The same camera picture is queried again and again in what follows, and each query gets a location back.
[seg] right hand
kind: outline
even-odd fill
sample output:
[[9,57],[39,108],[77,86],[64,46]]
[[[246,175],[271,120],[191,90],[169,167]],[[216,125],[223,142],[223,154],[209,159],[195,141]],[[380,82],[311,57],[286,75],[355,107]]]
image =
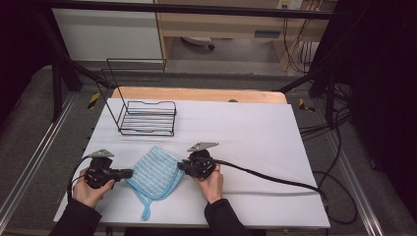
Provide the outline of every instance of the right hand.
[[214,171],[207,179],[193,178],[199,184],[203,197],[210,204],[222,199],[223,175],[220,173],[220,165],[216,164]]
[[114,185],[114,180],[108,181],[99,189],[93,189],[87,184],[86,179],[84,178],[86,173],[87,168],[80,172],[81,177],[78,179],[77,184],[73,189],[73,199],[88,207],[95,208],[98,201],[103,198],[104,194],[111,190]]

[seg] black sleeve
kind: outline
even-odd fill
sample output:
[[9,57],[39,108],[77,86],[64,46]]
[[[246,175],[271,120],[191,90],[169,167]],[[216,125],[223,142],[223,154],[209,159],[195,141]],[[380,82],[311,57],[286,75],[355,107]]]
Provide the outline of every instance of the black sleeve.
[[208,204],[205,217],[213,236],[250,236],[227,199]]
[[71,200],[49,235],[92,236],[100,219],[101,215],[93,208]]

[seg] blue towel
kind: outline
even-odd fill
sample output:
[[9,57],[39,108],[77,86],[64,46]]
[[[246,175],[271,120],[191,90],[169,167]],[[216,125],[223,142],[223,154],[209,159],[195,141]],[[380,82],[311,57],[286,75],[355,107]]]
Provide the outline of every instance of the blue towel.
[[135,164],[132,178],[126,181],[145,206],[143,220],[150,217],[150,204],[168,197],[180,182],[184,171],[178,169],[179,160],[167,151],[153,147]]

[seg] white tabletop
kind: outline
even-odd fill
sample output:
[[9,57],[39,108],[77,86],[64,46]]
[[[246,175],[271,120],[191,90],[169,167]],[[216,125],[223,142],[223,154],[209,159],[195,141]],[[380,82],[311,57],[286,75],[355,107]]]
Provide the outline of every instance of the white tabletop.
[[[111,168],[132,168],[153,146],[179,158],[197,142],[217,142],[208,151],[244,168],[284,180],[316,186],[290,105],[176,100],[174,137],[123,136],[105,107],[86,149],[86,155],[106,148],[113,152]],[[122,100],[109,98],[118,114]],[[80,169],[89,165],[87,159]],[[249,228],[327,228],[329,222],[319,194],[258,178],[222,166],[224,197]],[[57,221],[67,202],[61,203]],[[113,226],[207,227],[206,202],[196,183],[184,176],[165,200],[150,205],[150,218],[141,219],[143,204],[122,180],[97,205],[101,223]]]

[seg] white cabinet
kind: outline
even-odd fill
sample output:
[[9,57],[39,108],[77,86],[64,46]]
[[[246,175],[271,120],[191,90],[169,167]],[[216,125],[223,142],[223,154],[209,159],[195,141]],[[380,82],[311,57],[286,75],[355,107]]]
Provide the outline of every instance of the white cabinet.
[[[106,1],[153,3],[152,0]],[[73,60],[162,58],[155,13],[69,9],[53,12]]]

